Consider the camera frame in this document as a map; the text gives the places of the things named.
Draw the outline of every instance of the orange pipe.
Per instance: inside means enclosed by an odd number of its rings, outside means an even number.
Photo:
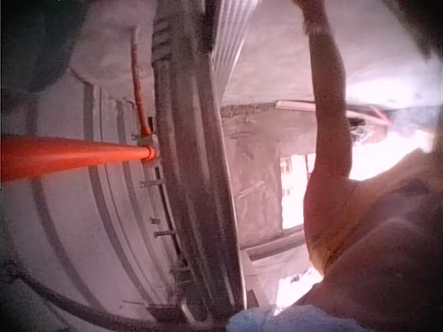
[[[136,101],[136,108],[138,120],[140,121],[141,137],[148,137],[151,130],[146,124],[145,110],[143,108],[143,96],[141,93],[140,74],[138,72],[140,66],[138,64],[138,28],[134,28],[131,34],[131,70],[132,82],[134,84],[134,99]]]
[[[152,147],[4,135],[1,137],[1,182],[78,167],[153,158]]]

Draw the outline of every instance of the person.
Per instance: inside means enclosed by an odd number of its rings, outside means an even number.
[[[228,331],[443,331],[442,130],[431,153],[350,180],[345,71],[324,0],[293,1],[309,36],[317,119],[304,229],[323,280],[277,315],[238,313]]]

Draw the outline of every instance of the blue fabric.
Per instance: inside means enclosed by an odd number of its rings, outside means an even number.
[[[279,314],[275,306],[252,308],[234,315],[228,323],[228,332],[368,332],[351,319],[326,314],[312,305],[291,306]]]

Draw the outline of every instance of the bare skin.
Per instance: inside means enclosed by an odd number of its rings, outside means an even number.
[[[329,26],[323,0],[294,2],[305,20]],[[352,141],[341,56],[332,35],[311,35],[309,46],[318,133],[305,196],[308,249],[358,185],[348,178]],[[297,304],[312,304],[382,331],[434,331],[437,327],[427,324],[442,314],[441,209],[442,197],[419,181],[386,195],[334,254],[324,280]]]

